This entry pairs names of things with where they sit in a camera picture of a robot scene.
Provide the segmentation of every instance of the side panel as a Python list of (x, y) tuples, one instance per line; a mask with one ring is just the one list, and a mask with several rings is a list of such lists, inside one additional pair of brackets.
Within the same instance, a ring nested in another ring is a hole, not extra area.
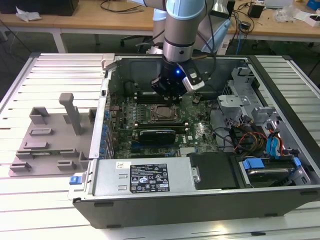
[(181, 224), (244, 218), (282, 216), (320, 196), (308, 191), (268, 191), (202, 196), (73, 200), (73, 205), (97, 229)]

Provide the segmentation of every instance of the floor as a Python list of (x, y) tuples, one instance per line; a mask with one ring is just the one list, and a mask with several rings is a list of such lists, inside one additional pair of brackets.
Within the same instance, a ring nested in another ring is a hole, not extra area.
[[(32, 52), (57, 53), (54, 39), (49, 33), (17, 33), (23, 43)], [(135, 44), (140, 43), (142, 38), (126, 41), (125, 47), (120, 46), (119, 35), (100, 35), (100, 45), (96, 45), (92, 34), (64, 34), (69, 53), (136, 53)], [(237, 50), (237, 41), (227, 51), (234, 55)], [(247, 40), (239, 54), (241, 55), (289, 55), (299, 67), (309, 74), (316, 62), (320, 59), (318, 43), (314, 47), (308, 47), (308, 43), (302, 42), (266, 42)], [(29, 51), (13, 36), (8, 35), (8, 41), (0, 47), (0, 99), (6, 94), (10, 85), (20, 72), (24, 61), (28, 59)], [(313, 71), (310, 78), (315, 84), (320, 84), (320, 65)]]

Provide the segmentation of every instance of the table leg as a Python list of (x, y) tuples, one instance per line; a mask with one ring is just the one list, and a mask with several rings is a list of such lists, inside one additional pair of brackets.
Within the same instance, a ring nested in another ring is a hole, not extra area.
[(94, 35), (95, 45), (100, 45), (99, 34)]
[(221, 45), (218, 48), (218, 51), (217, 51), (218, 55), (226, 55), (226, 52), (227, 52), (227, 49), (228, 49), (228, 46), (229, 46), (229, 43), (230, 43), (232, 37), (233, 37), (233, 34), (225, 35)]
[(58, 52), (60, 54), (65, 54), (68, 52), (68, 49), (66, 47), (66, 44), (64, 42), (64, 40), (62, 39), (61, 36), (61, 32), (52, 32), (53, 38), (54, 38), (54, 42), (56, 45), (56, 48), (58, 49)]
[(6, 42), (7, 40), (8, 40), (8, 38), (7, 38), (5, 31), (0, 31), (0, 41)]

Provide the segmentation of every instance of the motherboard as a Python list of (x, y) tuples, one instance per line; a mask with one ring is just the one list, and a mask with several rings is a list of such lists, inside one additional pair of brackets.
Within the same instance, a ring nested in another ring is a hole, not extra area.
[(112, 132), (115, 159), (186, 157), (218, 150), (209, 125), (210, 101), (194, 94), (170, 106), (115, 94), (109, 99), (105, 124)]

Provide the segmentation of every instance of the blue cable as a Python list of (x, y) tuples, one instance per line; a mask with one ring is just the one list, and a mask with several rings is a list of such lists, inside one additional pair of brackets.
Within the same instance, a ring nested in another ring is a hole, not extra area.
[(241, 33), (242, 33), (242, 31), (240, 30), (240, 34), (239, 34), (239, 42), (238, 42), (238, 47), (237, 47), (237, 49), (236, 49), (236, 52), (235, 52), (235, 55), (238, 55), (238, 53), (239, 53), (239, 49), (240, 49), (240, 42), (241, 42)]

